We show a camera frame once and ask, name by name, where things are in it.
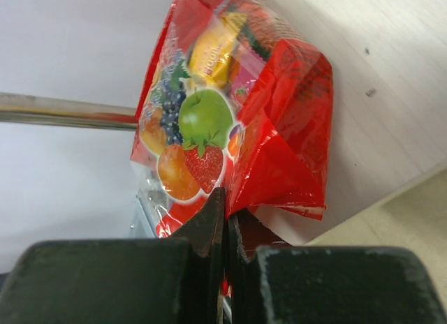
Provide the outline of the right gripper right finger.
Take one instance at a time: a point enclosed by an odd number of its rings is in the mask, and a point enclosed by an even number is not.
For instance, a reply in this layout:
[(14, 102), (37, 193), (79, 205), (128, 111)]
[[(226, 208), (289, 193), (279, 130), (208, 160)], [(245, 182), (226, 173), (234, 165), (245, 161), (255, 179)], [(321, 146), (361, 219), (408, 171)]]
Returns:
[(291, 246), (253, 214), (228, 220), (234, 323), (445, 323), (422, 262), (393, 246)]

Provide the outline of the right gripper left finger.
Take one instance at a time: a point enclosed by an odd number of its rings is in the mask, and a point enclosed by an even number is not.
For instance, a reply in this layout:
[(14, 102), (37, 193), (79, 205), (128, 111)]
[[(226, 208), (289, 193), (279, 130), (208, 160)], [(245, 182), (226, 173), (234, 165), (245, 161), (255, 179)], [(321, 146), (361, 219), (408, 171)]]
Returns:
[(220, 323), (226, 193), (164, 239), (39, 242), (1, 289), (2, 323)]

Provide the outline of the red fruit candy bag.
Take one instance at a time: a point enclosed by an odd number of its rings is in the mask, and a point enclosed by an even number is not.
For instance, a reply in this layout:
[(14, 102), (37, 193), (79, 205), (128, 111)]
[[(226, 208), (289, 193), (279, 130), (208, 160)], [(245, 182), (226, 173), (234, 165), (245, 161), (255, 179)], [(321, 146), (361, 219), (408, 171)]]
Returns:
[(131, 161), (157, 237), (226, 190), (226, 214), (326, 209), (332, 67), (264, 0), (173, 0)]

